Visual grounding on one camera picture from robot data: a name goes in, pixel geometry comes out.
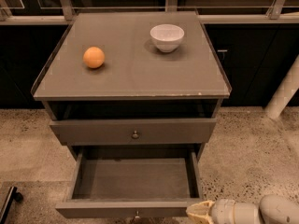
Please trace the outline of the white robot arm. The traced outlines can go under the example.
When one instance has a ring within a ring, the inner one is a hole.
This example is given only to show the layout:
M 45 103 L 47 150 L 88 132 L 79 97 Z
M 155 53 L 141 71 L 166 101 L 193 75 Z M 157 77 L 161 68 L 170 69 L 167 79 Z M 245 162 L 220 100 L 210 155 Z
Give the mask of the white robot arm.
M 277 195 L 265 195 L 260 203 L 220 199 L 186 209 L 194 224 L 299 224 L 299 205 Z

